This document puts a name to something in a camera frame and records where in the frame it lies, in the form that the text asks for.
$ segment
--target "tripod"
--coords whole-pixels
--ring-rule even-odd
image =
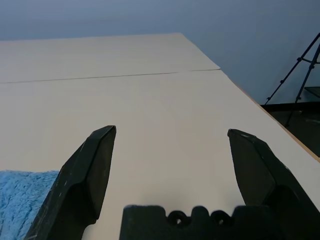
[[[305,62],[307,62],[307,63],[310,63],[308,72],[306,73],[305,78],[304,78],[304,81],[303,81],[303,83],[302,83],[302,85],[301,85],[301,88],[300,88],[300,90],[299,90],[299,92],[298,92],[298,94],[297,94],[297,96],[296,96],[296,98],[295,98],[295,102],[294,102],[294,104],[293,104],[293,106],[292,106],[290,115],[289,115],[289,117],[288,117],[288,119],[287,119],[287,121],[286,121],[286,123],[285,123],[285,125],[284,125],[286,128],[289,126],[290,119],[291,119],[291,117],[292,117],[292,115],[293,115],[293,113],[294,113],[294,110],[295,110],[295,107],[296,107],[296,104],[297,104],[298,100],[301,99],[300,95],[301,95],[301,93],[302,93],[302,91],[303,91],[303,89],[304,89],[304,87],[305,87],[305,84],[306,84],[306,82],[307,82],[307,80],[308,80],[308,77],[309,77],[309,75],[310,75],[311,70],[315,68],[315,65],[316,65],[316,64],[320,64],[320,62],[318,61],[318,56],[319,56],[319,53],[320,53],[320,43],[319,43],[319,46],[318,46],[317,50],[315,51],[315,54],[314,54],[313,59],[312,59],[311,61],[304,58],[305,55],[309,52],[309,50],[311,49],[311,47],[316,43],[316,41],[317,41],[319,38],[320,38],[320,33],[318,33],[318,35],[315,37],[315,39],[312,41],[312,43],[311,43],[311,44],[308,46],[308,48],[304,51],[304,53],[302,54],[302,56],[301,56],[301,57],[298,57],[297,62],[295,63],[295,65],[293,66],[293,68],[289,71],[289,73],[285,76],[285,78],[280,81],[280,85],[276,88],[276,90],[272,93],[272,95],[271,95],[270,97],[267,97],[267,101],[266,101],[266,103],[264,104],[264,105],[266,105],[266,104],[270,101],[270,99],[275,95],[275,93],[278,91],[278,89],[281,87],[281,85],[284,84],[284,82],[287,80],[287,78],[289,77],[289,75],[293,72],[293,70],[298,66],[298,64],[299,64],[301,61],[305,61]]]

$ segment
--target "screw hole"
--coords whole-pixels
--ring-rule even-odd
[[[234,224],[234,219],[226,214],[224,211],[214,211],[211,216],[211,220],[220,226],[232,226]]]
[[[168,216],[168,222],[176,227],[185,227],[191,222],[190,217],[187,217],[182,211],[173,211]]]

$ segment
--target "blue towel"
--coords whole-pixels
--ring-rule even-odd
[[[0,171],[0,240],[22,240],[58,171]]]

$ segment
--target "table surface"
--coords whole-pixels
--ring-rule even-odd
[[[186,214],[197,205],[229,214],[243,205],[230,128],[267,142],[320,208],[320,164],[219,69],[15,80],[0,83],[0,170],[59,170],[92,131],[117,127],[100,219],[83,239],[119,239],[126,205]]]
[[[0,41],[0,83],[217,69],[180,33]]]

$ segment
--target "tripod leg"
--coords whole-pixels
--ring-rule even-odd
[[[295,65],[293,66],[293,68],[289,71],[289,73],[285,76],[285,78],[283,80],[280,81],[280,85],[276,88],[276,90],[272,93],[272,95],[270,97],[267,97],[267,101],[265,102],[264,105],[266,105],[271,98],[275,95],[275,93],[278,91],[278,89],[281,87],[282,84],[284,84],[284,82],[287,80],[287,78],[289,77],[289,75],[293,72],[293,70],[298,66],[298,64],[301,62],[301,60],[304,58],[304,56],[309,52],[309,50],[312,48],[312,46],[315,44],[315,42],[318,40],[318,38],[320,38],[320,33],[318,33],[318,35],[315,37],[315,39],[313,39],[313,41],[311,42],[311,44],[307,47],[307,49],[304,51],[304,53],[301,55],[301,57],[298,57],[297,62],[295,63]]]
[[[301,99],[300,95],[301,95],[301,93],[302,93],[302,91],[303,91],[303,89],[304,89],[304,87],[306,85],[306,82],[308,80],[310,72],[311,72],[312,69],[315,68],[315,64],[317,63],[317,59],[318,59],[319,54],[320,54],[320,44],[319,44],[319,46],[318,46],[318,48],[317,48],[317,50],[316,50],[316,52],[315,52],[315,54],[313,56],[313,59],[312,59],[311,64],[309,66],[308,72],[306,73],[305,78],[303,80],[303,83],[301,85],[301,88],[300,88],[300,90],[298,92],[298,95],[296,96],[296,99],[295,99],[295,102],[293,104],[293,107],[292,107],[292,110],[290,112],[290,115],[289,115],[289,117],[288,117],[288,119],[287,119],[287,121],[286,121],[286,123],[284,125],[286,128],[289,126],[290,119],[291,119],[291,117],[292,117],[292,115],[294,113],[294,110],[295,110],[295,107],[296,107],[296,104],[297,104],[298,100]]]

